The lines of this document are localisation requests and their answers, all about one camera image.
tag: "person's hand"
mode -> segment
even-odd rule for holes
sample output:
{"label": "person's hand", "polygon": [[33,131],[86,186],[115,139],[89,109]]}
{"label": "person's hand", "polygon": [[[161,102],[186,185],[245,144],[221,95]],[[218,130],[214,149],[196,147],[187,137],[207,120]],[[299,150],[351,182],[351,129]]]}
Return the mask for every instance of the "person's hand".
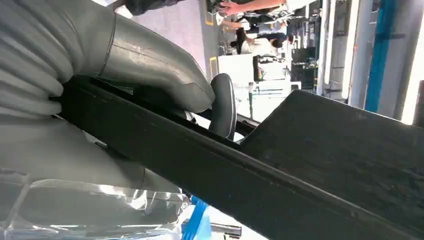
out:
{"label": "person's hand", "polygon": [[220,3],[221,7],[219,12],[225,15],[238,14],[243,12],[243,8],[240,4],[231,1],[223,1]]}

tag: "plastic wrap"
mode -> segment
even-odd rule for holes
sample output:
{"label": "plastic wrap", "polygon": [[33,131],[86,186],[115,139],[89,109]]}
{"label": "plastic wrap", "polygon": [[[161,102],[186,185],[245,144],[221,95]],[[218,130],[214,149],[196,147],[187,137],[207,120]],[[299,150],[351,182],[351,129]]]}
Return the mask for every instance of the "plastic wrap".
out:
{"label": "plastic wrap", "polygon": [[0,193],[0,236],[6,240],[178,240],[180,216],[190,204],[180,193],[31,181],[1,168]]}

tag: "gray pipe elbow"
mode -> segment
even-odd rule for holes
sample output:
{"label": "gray pipe elbow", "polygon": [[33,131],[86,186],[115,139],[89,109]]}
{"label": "gray pipe elbow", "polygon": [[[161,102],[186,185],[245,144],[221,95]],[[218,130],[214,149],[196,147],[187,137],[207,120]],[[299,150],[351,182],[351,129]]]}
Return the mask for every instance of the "gray pipe elbow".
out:
{"label": "gray pipe elbow", "polygon": [[77,74],[162,88],[194,113],[215,100],[194,58],[169,40],[91,1],[51,4],[69,18],[80,40],[84,57]]}

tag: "flexible duct hose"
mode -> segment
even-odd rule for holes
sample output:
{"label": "flexible duct hose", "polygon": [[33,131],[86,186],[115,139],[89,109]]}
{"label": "flexible duct hose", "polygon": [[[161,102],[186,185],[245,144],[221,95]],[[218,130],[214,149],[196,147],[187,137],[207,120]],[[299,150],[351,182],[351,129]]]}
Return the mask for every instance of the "flexible duct hose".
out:
{"label": "flexible duct hose", "polygon": [[156,86],[195,113],[215,98],[187,52],[110,9],[90,0],[1,0],[0,168],[122,187],[140,181],[51,117],[61,106],[49,97],[75,74]]}

